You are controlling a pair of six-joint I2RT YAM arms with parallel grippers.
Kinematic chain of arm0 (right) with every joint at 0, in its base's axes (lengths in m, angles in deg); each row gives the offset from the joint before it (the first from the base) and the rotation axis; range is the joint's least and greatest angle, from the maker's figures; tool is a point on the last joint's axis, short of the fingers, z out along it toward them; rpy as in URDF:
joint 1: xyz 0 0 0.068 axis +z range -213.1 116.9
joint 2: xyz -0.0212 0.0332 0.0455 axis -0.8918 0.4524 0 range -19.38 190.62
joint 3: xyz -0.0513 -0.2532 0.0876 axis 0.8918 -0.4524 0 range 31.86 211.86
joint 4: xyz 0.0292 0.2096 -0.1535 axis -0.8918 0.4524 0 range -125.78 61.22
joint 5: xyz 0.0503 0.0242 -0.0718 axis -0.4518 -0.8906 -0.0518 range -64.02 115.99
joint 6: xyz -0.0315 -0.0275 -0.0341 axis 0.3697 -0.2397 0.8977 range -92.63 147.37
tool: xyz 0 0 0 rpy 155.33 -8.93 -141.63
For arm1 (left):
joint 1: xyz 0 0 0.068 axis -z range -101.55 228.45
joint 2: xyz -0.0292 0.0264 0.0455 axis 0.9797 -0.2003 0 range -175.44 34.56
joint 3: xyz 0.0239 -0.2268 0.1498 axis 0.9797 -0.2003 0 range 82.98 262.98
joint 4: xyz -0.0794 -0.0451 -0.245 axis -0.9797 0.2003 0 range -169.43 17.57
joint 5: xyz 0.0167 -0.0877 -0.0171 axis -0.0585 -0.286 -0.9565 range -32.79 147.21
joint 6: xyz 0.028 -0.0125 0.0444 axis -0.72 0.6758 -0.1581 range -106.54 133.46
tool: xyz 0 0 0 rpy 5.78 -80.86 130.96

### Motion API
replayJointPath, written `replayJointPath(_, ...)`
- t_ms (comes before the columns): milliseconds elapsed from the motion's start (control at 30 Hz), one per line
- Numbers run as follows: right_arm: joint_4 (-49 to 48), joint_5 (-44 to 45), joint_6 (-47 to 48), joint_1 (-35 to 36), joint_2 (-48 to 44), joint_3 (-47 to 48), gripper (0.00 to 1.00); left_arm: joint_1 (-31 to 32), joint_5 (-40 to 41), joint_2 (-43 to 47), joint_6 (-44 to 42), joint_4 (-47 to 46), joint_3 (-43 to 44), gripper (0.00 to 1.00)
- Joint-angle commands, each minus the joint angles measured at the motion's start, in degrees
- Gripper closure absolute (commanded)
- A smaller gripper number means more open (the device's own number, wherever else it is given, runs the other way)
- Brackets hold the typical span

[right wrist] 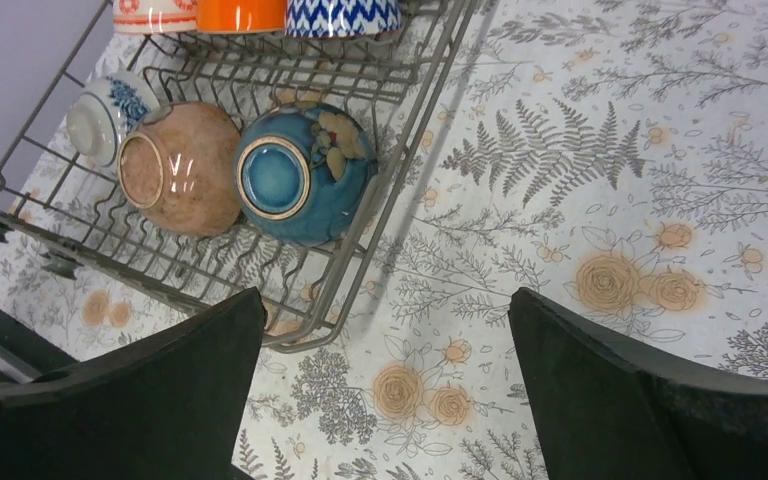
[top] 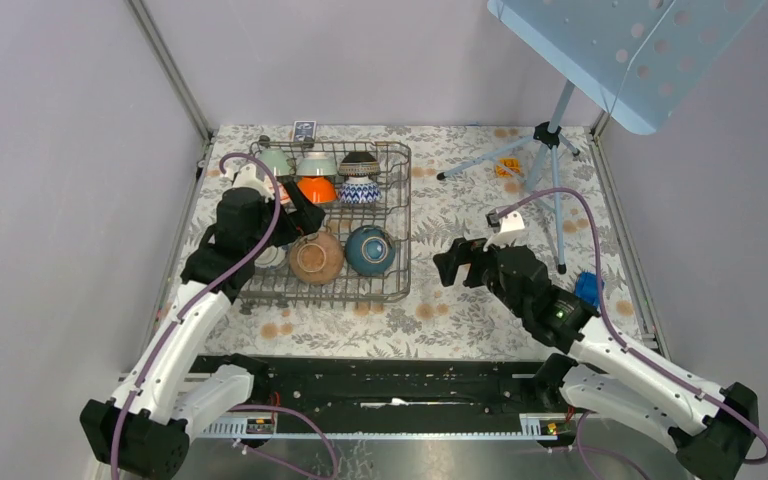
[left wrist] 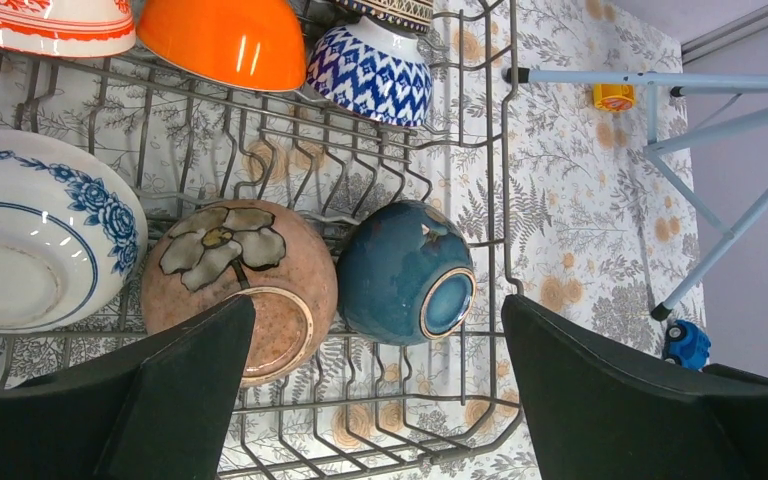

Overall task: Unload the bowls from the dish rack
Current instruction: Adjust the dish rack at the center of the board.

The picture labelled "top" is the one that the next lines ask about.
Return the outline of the blue white zigzag bowl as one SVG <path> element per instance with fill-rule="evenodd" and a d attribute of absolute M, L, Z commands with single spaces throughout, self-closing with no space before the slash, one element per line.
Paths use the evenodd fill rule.
<path fill-rule="evenodd" d="M 370 177 L 347 177 L 338 192 L 338 201 L 350 205 L 372 204 L 380 198 L 380 187 Z"/>

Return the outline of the grey wire dish rack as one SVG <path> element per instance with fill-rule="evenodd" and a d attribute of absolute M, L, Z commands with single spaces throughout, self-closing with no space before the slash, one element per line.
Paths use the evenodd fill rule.
<path fill-rule="evenodd" d="M 249 151 L 278 175 L 282 218 L 241 298 L 388 302 L 409 293 L 409 147 L 261 137 Z"/>

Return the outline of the black patterned bowl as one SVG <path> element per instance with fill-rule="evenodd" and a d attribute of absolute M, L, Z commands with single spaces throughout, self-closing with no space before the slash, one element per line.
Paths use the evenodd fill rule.
<path fill-rule="evenodd" d="M 381 173 L 381 166 L 370 152 L 353 151 L 338 164 L 337 172 L 344 177 L 374 177 Z"/>

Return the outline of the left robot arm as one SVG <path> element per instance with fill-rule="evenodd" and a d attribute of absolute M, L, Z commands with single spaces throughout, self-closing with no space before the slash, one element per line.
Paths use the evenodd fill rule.
<path fill-rule="evenodd" d="M 239 404 L 256 411 L 273 400 L 266 364 L 240 354 L 187 394 L 179 391 L 207 335 L 253 277 L 255 259 L 322 226 L 322 208 L 294 185 L 287 192 L 291 209 L 249 187 L 222 195 L 146 351 L 108 400 L 90 400 L 82 409 L 90 448 L 114 474 L 171 479 L 195 437 L 225 412 Z"/>

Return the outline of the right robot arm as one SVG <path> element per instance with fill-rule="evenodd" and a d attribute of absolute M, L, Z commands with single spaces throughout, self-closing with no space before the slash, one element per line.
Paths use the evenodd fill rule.
<path fill-rule="evenodd" d="M 526 246 L 456 239 L 433 262 L 443 286 L 467 266 L 464 286 L 484 287 L 538 342 L 554 349 L 533 386 L 535 402 L 595 411 L 664 446 L 697 479 L 734 479 L 759 438 L 758 396 L 692 374 L 605 323 L 596 308 L 555 285 Z"/>

